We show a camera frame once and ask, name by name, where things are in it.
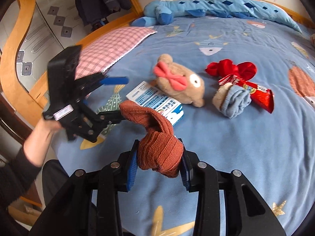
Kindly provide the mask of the person's left forearm black sleeve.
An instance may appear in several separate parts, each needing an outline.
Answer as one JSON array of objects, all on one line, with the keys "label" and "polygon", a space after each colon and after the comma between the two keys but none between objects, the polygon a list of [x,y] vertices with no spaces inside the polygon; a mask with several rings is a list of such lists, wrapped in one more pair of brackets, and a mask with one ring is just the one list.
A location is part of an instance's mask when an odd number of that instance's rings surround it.
[{"label": "person's left forearm black sleeve", "polygon": [[44,164],[53,134],[33,130],[17,156],[1,167],[1,208],[24,195]]}]

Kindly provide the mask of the person's left hand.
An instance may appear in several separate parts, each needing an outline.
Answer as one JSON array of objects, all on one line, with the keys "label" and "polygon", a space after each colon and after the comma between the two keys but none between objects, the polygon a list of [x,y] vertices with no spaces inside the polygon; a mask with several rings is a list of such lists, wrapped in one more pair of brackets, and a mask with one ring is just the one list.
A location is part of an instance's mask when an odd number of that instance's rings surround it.
[{"label": "person's left hand", "polygon": [[40,119],[40,121],[37,123],[35,126],[35,129],[37,132],[44,133],[46,132],[47,134],[53,134],[62,129],[61,124],[58,121],[55,120],[45,120],[43,118]]}]

